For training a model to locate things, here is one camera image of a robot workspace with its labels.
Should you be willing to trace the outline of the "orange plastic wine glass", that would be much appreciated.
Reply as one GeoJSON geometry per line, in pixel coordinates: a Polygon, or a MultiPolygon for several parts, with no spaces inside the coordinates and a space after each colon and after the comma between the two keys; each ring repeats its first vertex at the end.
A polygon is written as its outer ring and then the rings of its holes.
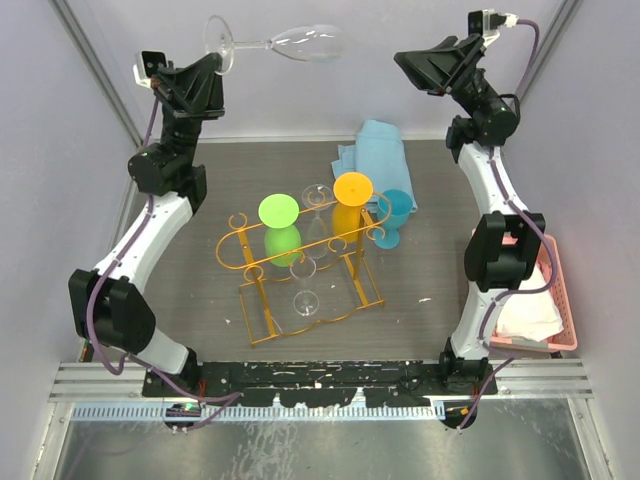
{"type": "Polygon", "coordinates": [[[337,200],[332,213],[333,234],[347,243],[354,243],[361,210],[374,194],[373,183],[362,173],[347,172],[335,180],[333,193],[337,200]]]}

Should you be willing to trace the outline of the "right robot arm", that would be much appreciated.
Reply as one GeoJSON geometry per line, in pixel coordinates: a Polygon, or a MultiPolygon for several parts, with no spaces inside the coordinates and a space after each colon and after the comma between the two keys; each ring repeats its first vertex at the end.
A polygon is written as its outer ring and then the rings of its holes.
{"type": "Polygon", "coordinates": [[[480,218],[464,252],[469,290],[461,319],[438,361],[438,379],[449,393],[474,389],[490,377],[490,336],[507,300],[524,291],[547,241],[545,218],[517,198],[501,149],[521,119],[520,101],[500,94],[478,63],[483,38],[445,38],[427,50],[394,56],[409,81],[432,96],[450,96],[464,111],[447,130],[446,146],[464,172],[480,218]]]}

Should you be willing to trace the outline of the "clear flute glass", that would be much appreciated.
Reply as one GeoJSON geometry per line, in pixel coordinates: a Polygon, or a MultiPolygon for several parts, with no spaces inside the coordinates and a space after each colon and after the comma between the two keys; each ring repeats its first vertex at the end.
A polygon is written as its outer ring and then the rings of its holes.
{"type": "Polygon", "coordinates": [[[314,246],[306,250],[306,253],[314,260],[323,258],[328,252],[327,245],[321,243],[321,240],[324,240],[328,234],[328,227],[322,218],[322,213],[330,207],[333,199],[332,190],[324,184],[310,185],[302,193],[304,205],[314,212],[305,237],[307,244],[314,243],[314,246]]]}
{"type": "Polygon", "coordinates": [[[315,260],[308,256],[300,256],[290,265],[290,274],[296,286],[293,307],[302,317],[313,316],[319,308],[319,297],[313,286],[316,270],[315,260]]]}
{"type": "Polygon", "coordinates": [[[336,60],[345,50],[342,31],[327,24],[299,26],[266,40],[236,40],[224,18],[212,15],[203,32],[207,53],[220,58],[219,75],[226,75],[234,66],[237,52],[270,51],[289,60],[323,63],[336,60]]]}

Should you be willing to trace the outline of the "green plastic wine glass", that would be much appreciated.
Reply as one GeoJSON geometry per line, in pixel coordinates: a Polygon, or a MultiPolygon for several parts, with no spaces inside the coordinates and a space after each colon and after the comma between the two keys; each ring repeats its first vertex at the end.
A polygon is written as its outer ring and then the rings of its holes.
{"type": "Polygon", "coordinates": [[[299,213],[296,199],[283,193],[265,197],[258,207],[259,219],[266,227],[265,253],[277,267],[288,268],[300,257],[297,249],[301,247],[302,239],[295,225],[299,213]]]}

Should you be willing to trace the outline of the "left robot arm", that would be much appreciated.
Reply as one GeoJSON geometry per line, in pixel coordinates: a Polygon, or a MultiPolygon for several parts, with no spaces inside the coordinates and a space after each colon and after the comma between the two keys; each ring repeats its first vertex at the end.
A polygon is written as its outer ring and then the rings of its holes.
{"type": "Polygon", "coordinates": [[[103,359],[112,347],[155,371],[178,396],[199,387],[197,355],[161,331],[143,293],[169,243],[206,198],[206,171],[194,158],[203,122],[225,113],[222,67],[218,53],[183,68],[162,52],[141,53],[134,77],[152,90],[152,113],[162,117],[159,139],[127,163],[146,205],[103,260],[90,271],[76,270],[68,282],[76,332],[95,355],[103,359]]]}

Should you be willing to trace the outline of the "clear flute glass front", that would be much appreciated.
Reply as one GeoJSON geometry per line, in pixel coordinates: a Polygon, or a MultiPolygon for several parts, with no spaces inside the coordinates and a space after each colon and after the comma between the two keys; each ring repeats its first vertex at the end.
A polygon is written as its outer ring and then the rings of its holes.
{"type": "Polygon", "coordinates": [[[237,52],[270,51],[289,60],[323,63],[336,60],[345,50],[342,31],[327,24],[299,26],[266,40],[236,40],[224,18],[212,15],[203,32],[207,53],[220,58],[219,75],[226,75],[234,66],[237,52]]]}

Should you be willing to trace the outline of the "clear flute glass back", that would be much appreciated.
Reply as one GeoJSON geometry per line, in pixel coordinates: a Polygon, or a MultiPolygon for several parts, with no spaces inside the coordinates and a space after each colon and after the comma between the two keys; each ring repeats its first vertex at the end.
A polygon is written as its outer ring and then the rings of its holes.
{"type": "Polygon", "coordinates": [[[314,212],[305,237],[307,244],[314,243],[314,246],[306,250],[306,253],[314,260],[323,258],[328,252],[327,245],[321,243],[321,240],[324,240],[328,234],[328,227],[322,218],[322,213],[330,207],[333,199],[332,190],[324,184],[310,185],[302,193],[304,205],[314,212]]]}

